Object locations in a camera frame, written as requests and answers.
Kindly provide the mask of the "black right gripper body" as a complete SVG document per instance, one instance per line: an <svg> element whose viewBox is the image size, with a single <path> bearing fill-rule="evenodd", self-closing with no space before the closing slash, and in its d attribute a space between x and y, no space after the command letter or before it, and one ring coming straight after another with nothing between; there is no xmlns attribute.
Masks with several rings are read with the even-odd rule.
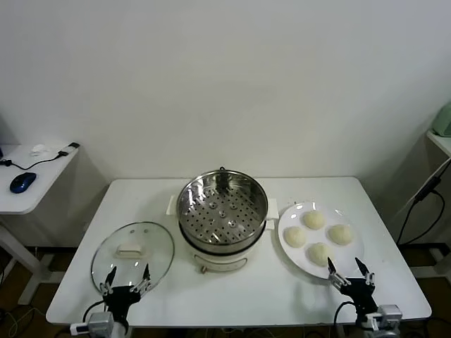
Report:
<svg viewBox="0 0 451 338"><path fill-rule="evenodd" d="M367 284L364 278L351 277L340 287L340 293L351 298L358 316L375 313L376 302L373 299L375 286Z"/></svg>

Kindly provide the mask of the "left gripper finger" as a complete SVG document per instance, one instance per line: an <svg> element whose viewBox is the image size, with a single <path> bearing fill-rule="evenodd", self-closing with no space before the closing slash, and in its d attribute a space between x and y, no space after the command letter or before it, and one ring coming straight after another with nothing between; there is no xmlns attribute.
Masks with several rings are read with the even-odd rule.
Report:
<svg viewBox="0 0 451 338"><path fill-rule="evenodd" d="M113 287L112 283L114 280L114 277L116 276L117 267L114 266L112 270L108 273L106 276L106 279L104 282L101 282L99 284L99 289L101 294L112 294L113 293Z"/></svg>
<svg viewBox="0 0 451 338"><path fill-rule="evenodd" d="M148 292L151 289L152 280L149 271L149 264L147 263L144 268L141 281L132 288L132 292Z"/></svg>

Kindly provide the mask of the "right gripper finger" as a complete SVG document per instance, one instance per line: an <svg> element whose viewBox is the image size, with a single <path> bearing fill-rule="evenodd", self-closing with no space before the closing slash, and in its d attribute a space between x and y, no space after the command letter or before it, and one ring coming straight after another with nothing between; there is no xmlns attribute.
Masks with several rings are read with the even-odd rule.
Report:
<svg viewBox="0 0 451 338"><path fill-rule="evenodd" d="M374 273L371 273L369 271L369 269L367 268L367 266L359 259L359 258L355 258L356 264L362 274L362 276L365 279L365 283L367 285L371 285L374 286Z"/></svg>
<svg viewBox="0 0 451 338"><path fill-rule="evenodd" d="M344 287L347 285L351 285L351 282L346 278L340 275L330 257L327 258L328 263L328 279L331 281L334 287Z"/></svg>

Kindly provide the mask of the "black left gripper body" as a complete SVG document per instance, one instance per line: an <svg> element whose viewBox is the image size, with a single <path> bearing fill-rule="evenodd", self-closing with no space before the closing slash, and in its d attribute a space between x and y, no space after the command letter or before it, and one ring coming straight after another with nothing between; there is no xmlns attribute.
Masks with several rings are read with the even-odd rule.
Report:
<svg viewBox="0 0 451 338"><path fill-rule="evenodd" d="M113 314L114 320L126 320L130 307L141 299L140 293L130 286L113 287L109 291L104 291L102 297L106 309Z"/></svg>

